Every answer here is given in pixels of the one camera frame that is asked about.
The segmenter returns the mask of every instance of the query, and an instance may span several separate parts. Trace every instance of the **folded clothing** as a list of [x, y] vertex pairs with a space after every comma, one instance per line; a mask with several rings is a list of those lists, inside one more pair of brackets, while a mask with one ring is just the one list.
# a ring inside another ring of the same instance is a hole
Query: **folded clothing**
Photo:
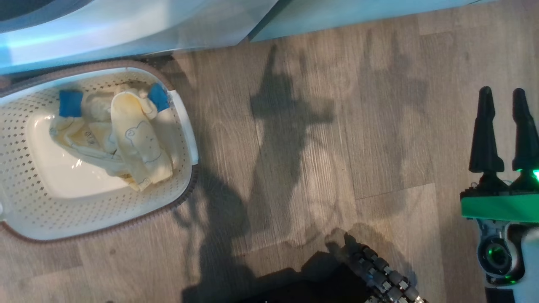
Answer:
[[142, 191], [172, 176], [170, 157], [150, 123], [167, 108], [167, 94], [158, 84], [149, 93], [125, 84], [100, 95], [60, 91], [59, 115], [49, 133], [73, 156]]

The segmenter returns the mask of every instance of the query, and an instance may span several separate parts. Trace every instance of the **perforated basket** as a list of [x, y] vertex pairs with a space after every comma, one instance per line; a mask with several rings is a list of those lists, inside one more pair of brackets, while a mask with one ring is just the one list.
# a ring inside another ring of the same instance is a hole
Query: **perforated basket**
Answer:
[[[170, 118], [153, 121], [170, 154], [172, 178], [136, 192], [102, 168], [57, 146], [49, 125], [59, 91], [98, 91], [123, 83], [159, 83], [168, 91]], [[196, 182], [198, 152], [178, 93], [156, 69], [114, 61], [54, 72], [0, 93], [0, 221], [18, 237], [51, 241], [135, 223], [179, 205]]]

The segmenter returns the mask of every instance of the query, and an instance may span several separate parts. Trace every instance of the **robotic hand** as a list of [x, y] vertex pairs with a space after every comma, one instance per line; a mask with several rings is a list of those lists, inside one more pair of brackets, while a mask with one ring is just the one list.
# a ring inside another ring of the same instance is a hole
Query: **robotic hand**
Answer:
[[308, 264], [318, 266], [329, 257], [338, 265], [323, 280], [301, 280], [241, 303], [429, 303], [407, 277], [392, 269], [370, 247], [349, 234], [344, 235], [344, 242], [344, 247], [327, 243], [329, 253], [318, 252], [302, 267], [303, 272]]
[[485, 273], [489, 303], [537, 302], [539, 283], [539, 138], [524, 90], [513, 92], [516, 150], [507, 184], [494, 139], [494, 100], [490, 87], [479, 92], [469, 170], [483, 173], [479, 184], [460, 193], [462, 216], [477, 222], [479, 264]]

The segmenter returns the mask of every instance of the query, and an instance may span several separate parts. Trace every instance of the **laminate flooring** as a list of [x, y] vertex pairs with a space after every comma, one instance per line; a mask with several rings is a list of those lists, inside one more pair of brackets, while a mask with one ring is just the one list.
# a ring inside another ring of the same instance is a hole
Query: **laminate flooring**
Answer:
[[503, 0], [149, 58], [195, 130], [195, 192], [101, 237], [0, 234], [0, 301], [236, 301], [323, 277], [334, 260], [304, 264], [348, 232], [429, 301], [485, 302], [459, 192], [479, 179], [467, 167], [482, 86], [507, 170], [513, 89], [539, 119], [538, 14]]

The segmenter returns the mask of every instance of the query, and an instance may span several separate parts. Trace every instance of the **white appliance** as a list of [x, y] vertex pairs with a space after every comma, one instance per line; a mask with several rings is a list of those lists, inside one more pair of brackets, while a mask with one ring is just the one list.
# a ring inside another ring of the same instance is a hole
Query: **white appliance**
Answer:
[[236, 45], [276, 2], [0, 0], [0, 74]]

